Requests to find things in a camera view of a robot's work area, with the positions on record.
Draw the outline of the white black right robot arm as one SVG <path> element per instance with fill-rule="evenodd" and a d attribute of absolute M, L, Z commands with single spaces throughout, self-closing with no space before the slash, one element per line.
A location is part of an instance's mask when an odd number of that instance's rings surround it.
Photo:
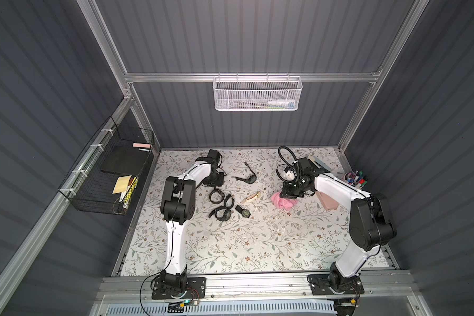
<path fill-rule="evenodd" d="M 283 182 L 280 197 L 295 200 L 320 192 L 350 211 L 350 242 L 330 266 L 328 285 L 336 294 L 357 290 L 359 274 L 368 259 L 397 235 L 386 196 L 353 188 L 307 158 L 286 162 L 276 173 Z"/>

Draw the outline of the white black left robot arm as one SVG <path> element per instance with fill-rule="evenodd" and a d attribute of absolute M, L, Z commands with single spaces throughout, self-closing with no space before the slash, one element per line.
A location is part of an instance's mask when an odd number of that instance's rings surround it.
<path fill-rule="evenodd" d="M 223 185 L 225 174 L 218 171 L 222 160 L 217 150 L 209 150 L 186 172 L 165 180 L 160 212 L 167 227 L 167 251 L 159 285 L 170 295 L 180 296 L 188 284 L 186 237 L 188 221 L 196 210 L 196 189 L 202 184 L 209 187 Z"/>

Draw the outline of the pink cloth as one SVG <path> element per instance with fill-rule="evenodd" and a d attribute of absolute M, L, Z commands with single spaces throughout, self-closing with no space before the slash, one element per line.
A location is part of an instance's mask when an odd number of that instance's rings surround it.
<path fill-rule="evenodd" d="M 276 192 L 271 196 L 273 205 L 278 209 L 284 209 L 285 211 L 291 211 L 292 208 L 298 203 L 298 200 L 282 198 L 280 192 Z"/>

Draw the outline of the black strap wristwatch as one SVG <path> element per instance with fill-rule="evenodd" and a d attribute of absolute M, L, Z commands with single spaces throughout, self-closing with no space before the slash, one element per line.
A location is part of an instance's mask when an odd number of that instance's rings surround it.
<path fill-rule="evenodd" d="M 234 178 L 237 181 L 241 181 L 241 182 L 244 182 L 246 184 L 254 184 L 257 181 L 258 177 L 257 177 L 256 173 L 251 169 L 251 167 L 250 167 L 250 165 L 248 164 L 247 161 L 244 164 L 249 169 L 251 174 L 247 178 L 243 178 L 243 177 L 239 177 L 239 176 L 235 176 Z"/>

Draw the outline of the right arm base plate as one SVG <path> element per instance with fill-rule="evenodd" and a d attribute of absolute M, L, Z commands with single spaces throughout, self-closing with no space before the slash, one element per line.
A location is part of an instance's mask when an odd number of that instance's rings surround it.
<path fill-rule="evenodd" d="M 365 293 L 361 279 L 358 276 L 344 278 L 334 272 L 311 274 L 307 276 L 307 282 L 315 296 L 328 294 L 354 294 L 360 296 Z"/>

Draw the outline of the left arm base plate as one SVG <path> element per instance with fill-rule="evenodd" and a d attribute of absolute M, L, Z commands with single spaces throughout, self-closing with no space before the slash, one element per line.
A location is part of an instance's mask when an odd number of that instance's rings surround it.
<path fill-rule="evenodd" d="M 202 299 L 205 298 L 207 279 L 205 277 L 188 277 L 167 282 L 158 277 L 151 283 L 151 299 Z"/>

